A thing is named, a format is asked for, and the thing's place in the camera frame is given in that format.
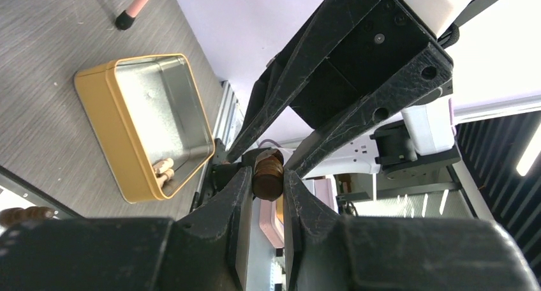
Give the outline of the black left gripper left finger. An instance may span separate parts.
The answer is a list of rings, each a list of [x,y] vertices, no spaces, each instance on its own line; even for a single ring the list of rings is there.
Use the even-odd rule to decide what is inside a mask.
[[[1,236],[2,290],[244,290],[252,169],[180,220],[26,221]]]

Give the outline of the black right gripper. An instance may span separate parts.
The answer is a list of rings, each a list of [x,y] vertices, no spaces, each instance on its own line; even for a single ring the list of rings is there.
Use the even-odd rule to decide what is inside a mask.
[[[358,136],[443,96],[454,63],[402,0],[323,0],[254,83],[234,162],[291,109],[312,129],[285,163],[299,177]]]

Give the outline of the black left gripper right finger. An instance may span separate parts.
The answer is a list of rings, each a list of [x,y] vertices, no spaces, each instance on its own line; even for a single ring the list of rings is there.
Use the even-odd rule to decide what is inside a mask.
[[[495,221],[340,215],[284,174],[289,290],[538,290]]]

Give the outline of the dark chess piece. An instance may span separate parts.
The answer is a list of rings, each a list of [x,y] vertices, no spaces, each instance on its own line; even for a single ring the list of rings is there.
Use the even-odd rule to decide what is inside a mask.
[[[283,194],[284,158],[278,149],[267,149],[255,160],[252,178],[253,194],[268,201],[275,201]]]

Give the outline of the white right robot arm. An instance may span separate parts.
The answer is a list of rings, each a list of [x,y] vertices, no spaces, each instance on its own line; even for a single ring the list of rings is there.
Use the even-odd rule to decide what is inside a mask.
[[[228,161],[291,107],[313,132],[285,168],[306,175],[390,116],[450,94],[456,37],[456,25],[438,36],[403,0],[323,0],[255,82]]]

